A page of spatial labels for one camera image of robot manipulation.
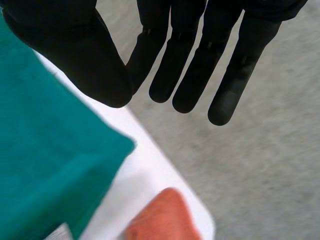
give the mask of teal cloth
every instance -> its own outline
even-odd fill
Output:
[[[2,15],[0,46],[0,240],[41,239],[62,223],[77,239],[134,144],[48,73]]]

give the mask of finger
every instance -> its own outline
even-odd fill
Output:
[[[55,64],[84,94],[110,107],[123,107],[132,98],[128,72],[95,11],[95,1],[90,6],[81,6],[81,2],[89,1],[70,2],[68,8],[63,8],[66,1],[26,1],[23,4],[31,3],[28,9],[37,17],[29,11],[22,16],[20,5],[18,12],[10,11],[13,5],[8,12],[14,16],[5,9],[4,18],[20,40]],[[55,6],[54,11],[49,11],[50,4]]]
[[[239,40],[208,111],[208,118],[214,125],[222,126],[230,121],[260,55],[276,36],[280,25],[281,22],[244,14]]]
[[[208,2],[199,47],[172,100],[173,107],[178,112],[188,113],[197,104],[226,48],[241,11],[241,6],[235,4],[230,7],[227,1]]]
[[[142,33],[126,65],[136,93],[167,38],[171,0],[137,0]]]
[[[163,103],[170,98],[194,45],[205,6],[206,0],[173,0],[171,39],[149,90],[155,102]]]

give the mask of green towel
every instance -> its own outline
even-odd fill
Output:
[[[134,144],[48,73],[2,15],[0,48],[0,240],[43,239],[63,223],[77,239]]]

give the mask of white table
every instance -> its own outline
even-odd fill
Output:
[[[42,63],[106,124],[135,140],[136,148],[123,162],[111,188],[95,211],[82,240],[115,240],[161,190],[174,187],[184,196],[193,221],[203,240],[215,236],[215,224],[209,211],[150,135],[126,107],[115,109],[81,93],[50,61],[39,55]]]

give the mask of glove finger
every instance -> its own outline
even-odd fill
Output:
[[[137,0],[142,33],[126,65],[136,93],[167,38],[171,0]]]
[[[132,98],[129,74],[94,5],[89,22],[70,24],[71,29],[56,29],[57,25],[46,29],[36,22],[25,26],[6,11],[4,18],[20,40],[54,63],[87,96],[114,108],[123,107]]]
[[[167,42],[160,67],[149,90],[149,95],[155,102],[164,103],[174,91],[194,45],[199,19],[205,7],[206,0],[173,0],[171,39]]]
[[[208,111],[208,118],[214,125],[222,126],[230,121],[260,55],[276,36],[280,25],[281,22],[245,13],[239,40]]]
[[[209,0],[205,13],[202,38],[182,82],[174,94],[172,104],[180,113],[190,112],[203,93],[242,8],[230,8],[227,1]]]

